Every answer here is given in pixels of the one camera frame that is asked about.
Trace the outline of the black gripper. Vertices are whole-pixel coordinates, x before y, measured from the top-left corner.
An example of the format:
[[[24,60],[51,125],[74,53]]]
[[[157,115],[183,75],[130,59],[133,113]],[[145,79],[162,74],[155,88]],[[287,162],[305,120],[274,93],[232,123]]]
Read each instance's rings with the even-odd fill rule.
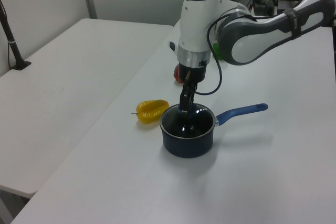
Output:
[[[197,84],[204,80],[207,65],[205,62],[201,62],[201,65],[197,68],[191,68],[178,64],[178,77],[182,82],[185,81],[187,74],[190,72],[190,76],[187,78],[187,82],[183,84],[183,89],[180,94],[179,110],[184,117],[188,117],[194,111],[194,95],[197,90]]]

